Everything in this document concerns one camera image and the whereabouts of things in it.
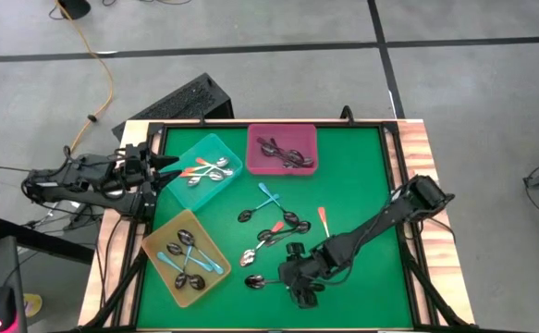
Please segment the large foreground steel spoon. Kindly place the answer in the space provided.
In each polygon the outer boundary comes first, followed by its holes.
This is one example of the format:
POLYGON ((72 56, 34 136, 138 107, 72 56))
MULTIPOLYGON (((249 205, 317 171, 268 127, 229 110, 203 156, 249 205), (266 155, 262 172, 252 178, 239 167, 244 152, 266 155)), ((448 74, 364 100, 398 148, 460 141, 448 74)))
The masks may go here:
POLYGON ((260 290, 270 284, 280 284, 281 281, 278 279, 268 279, 262 275, 249 275, 244 279, 244 283, 250 289, 260 290))

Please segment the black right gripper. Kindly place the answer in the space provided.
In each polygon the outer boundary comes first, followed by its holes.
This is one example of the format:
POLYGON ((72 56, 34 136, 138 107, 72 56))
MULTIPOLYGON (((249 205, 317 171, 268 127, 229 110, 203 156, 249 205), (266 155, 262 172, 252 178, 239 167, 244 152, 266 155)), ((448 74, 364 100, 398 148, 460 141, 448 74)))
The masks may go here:
POLYGON ((325 290, 332 281, 332 251, 327 242, 321 242, 305 254, 304 244, 290 242, 286 245, 287 258, 277 268, 278 279, 291 290, 291 297, 299 308, 317 306, 317 294, 325 290))

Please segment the green table mat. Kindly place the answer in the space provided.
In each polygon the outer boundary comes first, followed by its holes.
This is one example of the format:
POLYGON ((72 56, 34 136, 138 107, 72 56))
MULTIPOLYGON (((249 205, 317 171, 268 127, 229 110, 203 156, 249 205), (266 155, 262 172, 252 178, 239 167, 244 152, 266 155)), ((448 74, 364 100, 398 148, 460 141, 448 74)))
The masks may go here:
POLYGON ((155 328, 408 328, 410 307, 400 262, 398 238, 389 230, 361 248, 350 274, 339 274, 318 294, 318 305, 301 309, 280 284, 260 290, 244 279, 262 275, 276 279, 287 257, 286 243, 262 247, 255 262, 239 265, 244 251, 257 245, 258 233, 283 215, 275 203, 238 222, 245 209, 269 197, 264 183, 279 194, 281 205, 312 224, 300 236, 306 248, 325 238, 317 212, 325 209, 330 234, 348 232, 374 216, 384 204, 389 187, 377 129, 319 129, 318 168, 308 177, 254 176, 241 173, 196 215, 231 264, 231 273, 187 308, 180 308, 152 266, 145 272, 138 327, 155 328))

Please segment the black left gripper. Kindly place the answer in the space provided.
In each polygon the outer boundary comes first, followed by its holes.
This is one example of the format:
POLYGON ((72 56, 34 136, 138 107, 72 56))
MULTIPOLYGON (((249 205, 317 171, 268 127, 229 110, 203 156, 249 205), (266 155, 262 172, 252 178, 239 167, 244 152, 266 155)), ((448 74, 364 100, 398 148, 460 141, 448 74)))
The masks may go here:
MULTIPOLYGON (((156 179, 152 172, 151 165, 152 150, 147 142, 137 145, 127 144, 125 146, 125 162, 123 163, 123 189, 130 190, 133 187, 148 183, 153 189, 156 188, 156 179)), ((179 160, 177 156, 157 155, 155 157, 156 167, 167 167, 179 160)), ((179 177, 181 170, 171 170, 158 174, 157 186, 164 188, 175 178, 179 177)))

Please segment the amber translucent plastic bin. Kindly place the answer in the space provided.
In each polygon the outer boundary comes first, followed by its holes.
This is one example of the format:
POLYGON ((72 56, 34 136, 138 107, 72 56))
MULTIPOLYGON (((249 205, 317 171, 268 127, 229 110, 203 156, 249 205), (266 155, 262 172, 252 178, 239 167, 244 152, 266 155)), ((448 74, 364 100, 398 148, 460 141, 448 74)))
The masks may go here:
MULTIPOLYGON (((141 247, 153 264, 155 271, 163 280, 175 303, 180 308, 187 308, 200 300, 203 295, 225 280, 231 273, 231 264, 214 243, 213 239, 199 222, 196 215, 190 210, 180 212, 152 234, 145 237, 141 243, 141 247), (192 261, 188 261, 186 266, 187 273, 189 275, 200 275, 203 277, 206 284, 203 290, 195 290, 189 284, 180 290, 176 289, 174 282, 179 272, 175 268, 156 258, 156 254, 162 252, 182 268, 185 257, 183 255, 174 255, 166 249, 168 243, 174 242, 180 245, 184 252, 187 251, 187 246, 178 239, 178 231, 180 229, 185 229, 192 233, 195 239, 195 245, 216 263, 220 264, 225 270, 224 274, 218 275, 215 272, 207 272, 199 265, 194 264, 192 261)), ((191 255, 196 259, 204 261, 196 250, 193 250, 191 255)))

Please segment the black computer case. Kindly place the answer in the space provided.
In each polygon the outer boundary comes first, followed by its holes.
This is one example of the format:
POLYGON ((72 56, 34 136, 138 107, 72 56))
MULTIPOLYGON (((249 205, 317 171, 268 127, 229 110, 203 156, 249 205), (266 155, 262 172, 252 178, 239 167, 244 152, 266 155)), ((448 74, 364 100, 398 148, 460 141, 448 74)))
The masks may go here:
POLYGON ((208 73, 203 73, 116 125, 111 131, 121 141, 129 120, 232 119, 234 117, 230 96, 208 73))

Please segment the teal translucent plastic bin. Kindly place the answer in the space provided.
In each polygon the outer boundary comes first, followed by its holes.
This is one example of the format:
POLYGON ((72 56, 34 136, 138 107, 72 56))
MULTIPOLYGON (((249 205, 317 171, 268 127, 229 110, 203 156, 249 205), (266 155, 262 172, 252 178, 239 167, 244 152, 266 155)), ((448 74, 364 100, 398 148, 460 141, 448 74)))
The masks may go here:
POLYGON ((221 181, 213 181, 209 178, 203 178, 201 182, 189 187, 187 182, 189 178, 177 177, 168 183, 158 198, 160 208, 171 210, 189 209, 192 212, 197 211, 207 204, 220 191, 231 184, 242 172, 243 164, 239 157, 214 133, 204 134, 199 137, 189 137, 186 134, 174 133, 168 139, 170 148, 178 148, 181 143, 186 143, 186 150, 181 154, 173 153, 179 157, 179 160, 164 167, 161 172, 171 170, 183 171, 187 167, 198 167, 195 161, 197 157, 214 163, 220 157, 229 159, 228 168, 234 171, 231 177, 226 177, 221 181))

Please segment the silver spoon orange handle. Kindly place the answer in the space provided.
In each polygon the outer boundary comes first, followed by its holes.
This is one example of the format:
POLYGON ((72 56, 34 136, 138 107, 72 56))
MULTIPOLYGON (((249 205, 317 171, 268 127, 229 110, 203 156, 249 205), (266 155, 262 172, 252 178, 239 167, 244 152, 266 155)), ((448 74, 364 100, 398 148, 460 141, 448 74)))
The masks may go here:
POLYGON ((188 167, 184 170, 184 173, 189 178, 187 182, 189 187, 198 185, 203 178, 209 178, 213 181, 221 181, 227 177, 221 167, 213 164, 188 167))
POLYGON ((220 157, 216 162, 210 163, 201 157, 197 157, 195 161, 199 166, 185 168, 180 176, 187 177, 209 177, 212 179, 224 179, 233 175, 233 170, 227 168, 229 160, 226 157, 220 157))
POLYGON ((203 173, 182 172, 181 178, 189 178, 190 182, 199 182, 203 178, 209 178, 213 181, 220 181, 225 178, 224 174, 216 170, 205 171, 203 173))
MULTIPOLYGON (((270 230, 280 231, 284 226, 285 226, 285 223, 283 221, 278 221, 270 230)), ((251 265, 255 260, 255 256, 257 252, 263 247, 265 243, 266 243, 266 240, 259 241, 259 243, 254 248, 246 250, 243 253, 243 255, 240 257, 239 264, 242 267, 251 265)))
POLYGON ((329 238, 330 237, 330 231, 329 231, 329 227, 328 227, 328 222, 327 222, 325 209, 322 206, 320 206, 320 207, 317 208, 317 212, 318 212, 318 215, 319 215, 320 220, 322 222, 322 225, 324 227, 325 235, 326 235, 327 238, 329 238))
POLYGON ((203 158, 197 157, 196 162, 200 165, 200 168, 204 168, 206 171, 216 170, 223 173, 225 177, 231 177, 234 174, 234 171, 227 167, 229 164, 227 157, 220 157, 214 163, 209 163, 203 158))

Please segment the black spoon blue handle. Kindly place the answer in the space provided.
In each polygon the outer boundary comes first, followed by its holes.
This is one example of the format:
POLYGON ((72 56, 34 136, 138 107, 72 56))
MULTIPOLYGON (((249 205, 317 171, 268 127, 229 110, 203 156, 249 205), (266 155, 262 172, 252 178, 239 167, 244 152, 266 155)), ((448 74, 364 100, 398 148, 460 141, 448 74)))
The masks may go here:
POLYGON ((166 245, 166 249, 174 255, 183 255, 185 257, 184 265, 187 265, 188 261, 192 261, 194 264, 199 265, 207 272, 212 272, 213 269, 209 264, 206 264, 198 259, 192 258, 190 256, 190 250, 184 252, 180 245, 174 242, 170 242, 166 245))
POLYGON ((251 219, 252 215, 258 211, 259 209, 263 208, 264 206, 268 205, 268 204, 271 204, 271 203, 275 203, 276 201, 278 201, 280 199, 280 195, 279 194, 275 194, 273 196, 270 196, 267 200, 265 200, 264 202, 260 203, 259 205, 257 205, 255 208, 252 208, 252 209, 245 209, 243 210, 239 215, 238 215, 238 222, 240 223, 243 223, 243 222, 247 222, 251 219))
POLYGON ((270 199, 274 204, 276 204, 277 207, 282 211, 282 213, 283 213, 283 218, 284 218, 285 222, 286 222, 288 225, 290 225, 290 226, 297 226, 297 225, 300 223, 300 219, 298 218, 298 216, 297 216, 295 213, 293 213, 293 212, 288 211, 287 209, 285 209, 285 208, 281 205, 281 203, 277 200, 276 196, 273 195, 273 194, 268 190, 267 186, 266 186, 264 183, 260 182, 260 183, 258 184, 258 187, 259 187, 259 189, 260 189, 264 194, 266 194, 266 195, 269 197, 269 199, 270 199))
MULTIPOLYGON (((179 272, 179 274, 182 272, 182 268, 180 268, 175 262, 173 262, 166 254, 164 254, 162 252, 159 252, 159 253, 156 254, 156 258, 159 261, 161 261, 161 262, 175 268, 179 272)), ((203 290, 205 288, 205 286, 206 286, 203 277, 200 276, 200 275, 190 275, 190 281, 187 284, 189 284, 195 290, 203 290)))
POLYGON ((211 257, 209 257, 206 253, 204 253, 201 249, 199 249, 195 245, 195 239, 192 233, 185 229, 180 229, 178 231, 178 239, 187 246, 187 253, 185 254, 186 259, 185 262, 192 261, 196 265, 199 265, 201 268, 203 268, 207 272, 215 272, 218 275, 224 274, 225 270, 224 268, 216 263, 211 257), (191 255, 191 252, 193 250, 196 250, 200 256, 204 259, 204 261, 201 261, 199 259, 196 259, 191 255))
POLYGON ((182 272, 178 275, 178 277, 175 280, 175 287, 177 289, 182 289, 190 281, 190 275, 187 273, 187 270, 186 270, 189 257, 182 251, 173 251, 173 254, 183 255, 185 257, 184 263, 182 265, 182 272))

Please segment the black round stand base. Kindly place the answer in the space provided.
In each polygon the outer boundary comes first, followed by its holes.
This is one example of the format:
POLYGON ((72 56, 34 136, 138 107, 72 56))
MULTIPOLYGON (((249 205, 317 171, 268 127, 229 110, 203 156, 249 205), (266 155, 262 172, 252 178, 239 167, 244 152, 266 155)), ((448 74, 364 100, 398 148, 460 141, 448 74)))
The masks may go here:
POLYGON ((92 9, 88 0, 56 0, 56 5, 62 17, 70 20, 82 19, 92 9))

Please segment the black computer mouse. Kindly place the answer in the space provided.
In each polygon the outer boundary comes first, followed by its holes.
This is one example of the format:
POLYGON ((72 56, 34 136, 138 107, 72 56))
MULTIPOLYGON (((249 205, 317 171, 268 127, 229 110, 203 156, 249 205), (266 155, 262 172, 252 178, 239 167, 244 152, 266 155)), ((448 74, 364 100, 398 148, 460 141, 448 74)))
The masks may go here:
POLYGON ((15 292, 9 286, 0 287, 0 333, 12 328, 18 317, 15 292))

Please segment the yellow round sticker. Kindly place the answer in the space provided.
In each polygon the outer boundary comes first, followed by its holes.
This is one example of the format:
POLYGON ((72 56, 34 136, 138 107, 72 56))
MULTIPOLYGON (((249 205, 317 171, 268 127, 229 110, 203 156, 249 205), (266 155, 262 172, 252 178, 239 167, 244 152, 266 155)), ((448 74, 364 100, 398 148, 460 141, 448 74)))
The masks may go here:
POLYGON ((36 316, 43 307, 43 298, 39 294, 23 294, 24 312, 27 318, 36 316))

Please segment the pink plastic bin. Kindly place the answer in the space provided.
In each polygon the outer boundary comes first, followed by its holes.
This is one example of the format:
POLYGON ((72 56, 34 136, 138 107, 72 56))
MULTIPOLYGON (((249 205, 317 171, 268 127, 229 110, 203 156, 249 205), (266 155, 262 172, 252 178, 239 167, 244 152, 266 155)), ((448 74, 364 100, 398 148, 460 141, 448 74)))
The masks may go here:
POLYGON ((251 124, 247 131, 246 168, 253 175, 264 176, 310 176, 318 168, 318 146, 316 127, 311 124, 251 124), (310 157, 310 167, 284 167, 277 156, 262 152, 259 139, 270 142, 274 139, 284 153, 295 150, 303 157, 310 157))

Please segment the black frame strut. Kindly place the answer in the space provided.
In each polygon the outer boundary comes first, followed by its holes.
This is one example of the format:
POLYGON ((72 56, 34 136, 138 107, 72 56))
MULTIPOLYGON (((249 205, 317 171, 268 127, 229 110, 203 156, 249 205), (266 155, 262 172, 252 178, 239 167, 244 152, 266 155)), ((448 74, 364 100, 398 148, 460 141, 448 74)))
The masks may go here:
POLYGON ((405 232, 400 228, 397 228, 396 233, 398 238, 400 261, 408 289, 407 293, 413 328, 416 330, 432 329, 434 332, 459 332, 460 330, 468 330, 473 327, 477 328, 475 324, 467 323, 461 319, 447 304, 442 295, 431 282, 429 273, 427 271, 427 264, 424 261, 424 252, 421 248, 423 245, 421 238, 417 238, 418 258, 415 258, 410 251, 410 247, 405 237, 405 232), (425 310, 427 319, 429 320, 428 323, 423 323, 421 320, 418 304, 418 292, 415 289, 414 279, 418 281, 418 284, 423 289, 425 310))
POLYGON ((147 255, 144 250, 140 250, 133 264, 130 266, 127 273, 122 277, 117 287, 114 289, 111 296, 104 303, 104 307, 101 308, 95 317, 89 321, 86 325, 81 326, 76 329, 78 333, 100 333, 100 330, 103 330, 104 323, 111 313, 116 309, 117 304, 121 298, 125 295, 126 289, 128 288, 130 282, 138 271, 145 266, 147 261, 147 255))

